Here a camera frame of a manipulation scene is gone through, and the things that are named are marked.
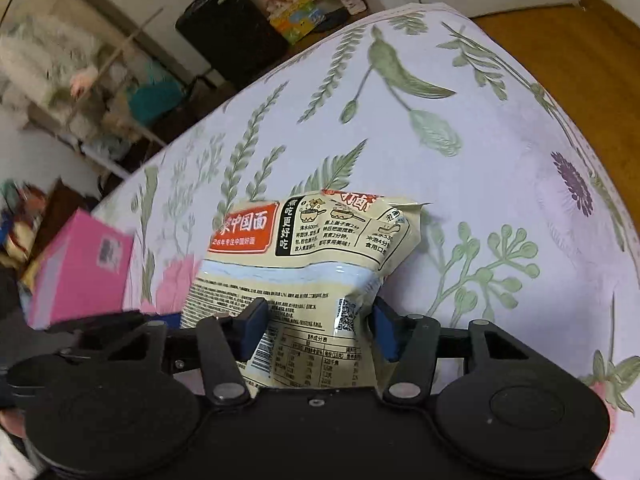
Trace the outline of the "cream instant noodle packet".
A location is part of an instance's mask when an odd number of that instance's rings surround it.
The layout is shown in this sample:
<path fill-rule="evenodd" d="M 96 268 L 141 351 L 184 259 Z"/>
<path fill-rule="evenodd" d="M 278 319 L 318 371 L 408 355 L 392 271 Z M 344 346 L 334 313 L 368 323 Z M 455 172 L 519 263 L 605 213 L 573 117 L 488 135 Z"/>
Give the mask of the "cream instant noodle packet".
<path fill-rule="evenodd" d="M 181 325 L 264 298 L 269 325 L 241 367 L 250 389 L 370 387 L 363 320 L 419 245 L 420 212 L 405 198 L 337 191 L 236 206 L 210 240 Z"/>

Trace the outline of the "pink cardboard box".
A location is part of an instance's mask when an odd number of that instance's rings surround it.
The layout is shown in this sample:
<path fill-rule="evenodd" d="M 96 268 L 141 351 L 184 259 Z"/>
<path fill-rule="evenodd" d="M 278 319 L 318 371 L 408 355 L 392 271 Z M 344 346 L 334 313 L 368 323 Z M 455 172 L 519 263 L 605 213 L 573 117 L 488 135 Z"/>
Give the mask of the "pink cardboard box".
<path fill-rule="evenodd" d="M 81 209 L 43 252 L 26 313 L 34 330 L 122 310 L 134 238 Z"/>

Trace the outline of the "floral bed sheet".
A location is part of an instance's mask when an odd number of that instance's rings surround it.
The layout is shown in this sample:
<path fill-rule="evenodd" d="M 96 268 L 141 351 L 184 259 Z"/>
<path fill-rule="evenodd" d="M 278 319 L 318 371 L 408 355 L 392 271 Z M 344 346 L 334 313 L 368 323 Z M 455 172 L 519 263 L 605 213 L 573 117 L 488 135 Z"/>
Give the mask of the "floral bed sheet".
<path fill-rule="evenodd" d="M 100 203 L 134 237 L 122 305 L 182 314 L 234 207 L 320 191 L 420 204 L 420 243 L 376 296 L 494 323 L 576 376 L 610 415 L 597 474 L 638 477 L 639 237 L 515 58 L 456 10 L 408 4 L 260 78 Z"/>

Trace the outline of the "teal bag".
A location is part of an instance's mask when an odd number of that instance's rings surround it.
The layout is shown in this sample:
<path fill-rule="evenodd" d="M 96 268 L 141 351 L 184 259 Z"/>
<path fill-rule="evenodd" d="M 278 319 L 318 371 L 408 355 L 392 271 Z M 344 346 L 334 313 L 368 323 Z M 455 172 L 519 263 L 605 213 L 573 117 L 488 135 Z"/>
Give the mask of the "teal bag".
<path fill-rule="evenodd" d="M 131 116 L 145 127 L 175 108 L 183 98 L 182 87 L 173 79 L 152 81 L 150 84 L 132 82 L 125 94 Z"/>

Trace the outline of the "white rolling side table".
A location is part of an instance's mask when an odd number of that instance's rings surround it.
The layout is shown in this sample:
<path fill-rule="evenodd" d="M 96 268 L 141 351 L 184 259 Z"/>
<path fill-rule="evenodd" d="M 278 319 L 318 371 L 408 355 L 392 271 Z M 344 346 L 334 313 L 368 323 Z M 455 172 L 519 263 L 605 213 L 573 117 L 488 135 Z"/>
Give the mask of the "white rolling side table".
<path fill-rule="evenodd" d="M 144 57 L 133 34 L 113 46 L 54 15 L 27 15 L 1 32 L 1 102 L 18 122 L 117 177 L 138 141 L 164 141 L 134 118 L 127 92 L 141 88 Z"/>

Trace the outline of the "colourful cardboard box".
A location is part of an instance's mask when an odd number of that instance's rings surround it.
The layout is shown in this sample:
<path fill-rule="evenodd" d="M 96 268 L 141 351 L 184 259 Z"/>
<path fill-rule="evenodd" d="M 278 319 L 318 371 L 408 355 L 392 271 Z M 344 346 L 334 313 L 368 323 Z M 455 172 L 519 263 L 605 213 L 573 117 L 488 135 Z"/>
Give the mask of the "colourful cardboard box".
<path fill-rule="evenodd" d="M 264 0 L 270 25 L 289 43 L 296 44 L 326 17 L 312 0 Z"/>

